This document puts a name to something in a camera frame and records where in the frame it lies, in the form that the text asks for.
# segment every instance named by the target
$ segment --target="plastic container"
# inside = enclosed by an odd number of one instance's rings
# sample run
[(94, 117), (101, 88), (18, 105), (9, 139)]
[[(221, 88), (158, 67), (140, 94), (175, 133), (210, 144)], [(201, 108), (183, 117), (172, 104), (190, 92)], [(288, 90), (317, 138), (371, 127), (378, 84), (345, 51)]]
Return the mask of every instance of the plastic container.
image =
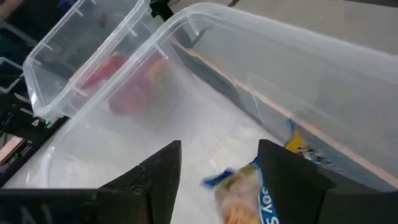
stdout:
[(172, 223), (220, 223), (200, 182), (284, 144), (294, 121), (341, 172), (398, 186), (397, 59), (216, 4), (168, 20), (47, 151), (46, 187), (99, 187), (174, 139), (182, 173)]
[(35, 115), (72, 117), (156, 28), (145, 0), (79, 0), (24, 62)]

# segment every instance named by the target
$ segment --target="snack bag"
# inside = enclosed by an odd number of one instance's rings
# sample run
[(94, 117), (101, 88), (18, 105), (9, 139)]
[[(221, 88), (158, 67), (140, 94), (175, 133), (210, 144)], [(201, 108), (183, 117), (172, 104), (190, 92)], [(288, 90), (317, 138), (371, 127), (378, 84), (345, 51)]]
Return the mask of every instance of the snack bag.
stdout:
[(224, 224), (279, 224), (257, 158), (240, 170), (227, 169), (203, 181), (215, 190)]

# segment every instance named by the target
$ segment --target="yellow object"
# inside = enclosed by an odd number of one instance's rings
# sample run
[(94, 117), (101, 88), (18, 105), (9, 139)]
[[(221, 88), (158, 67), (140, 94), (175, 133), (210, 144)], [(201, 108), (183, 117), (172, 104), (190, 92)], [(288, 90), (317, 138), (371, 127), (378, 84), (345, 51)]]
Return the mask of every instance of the yellow object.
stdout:
[(305, 149), (307, 146), (303, 137), (297, 129), (294, 129), (293, 135), (290, 140), (287, 142), (285, 148), (291, 152), (298, 153), (299, 150)]

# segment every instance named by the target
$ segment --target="chip bag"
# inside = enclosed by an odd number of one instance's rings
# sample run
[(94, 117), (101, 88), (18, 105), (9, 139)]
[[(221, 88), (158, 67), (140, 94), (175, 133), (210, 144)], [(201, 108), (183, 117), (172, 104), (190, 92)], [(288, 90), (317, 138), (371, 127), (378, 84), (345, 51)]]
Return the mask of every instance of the chip bag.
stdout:
[(207, 178), (204, 186), (215, 190), (224, 224), (279, 224), (257, 158), (234, 171)]

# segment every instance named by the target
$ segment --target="clear plastic bin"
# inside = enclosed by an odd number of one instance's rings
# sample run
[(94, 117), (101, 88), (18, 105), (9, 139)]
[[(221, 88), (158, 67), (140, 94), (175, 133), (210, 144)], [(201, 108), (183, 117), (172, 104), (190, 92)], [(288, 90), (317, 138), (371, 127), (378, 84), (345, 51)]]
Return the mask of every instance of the clear plastic bin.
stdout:
[(72, 117), (156, 29), (146, 0), (79, 0), (24, 62), (35, 115)]
[(174, 139), (182, 173), (173, 223), (220, 223), (200, 182), (284, 144), (290, 120), (341, 173), (398, 186), (397, 60), (229, 7), (168, 20), (59, 132), (46, 187), (99, 187)]

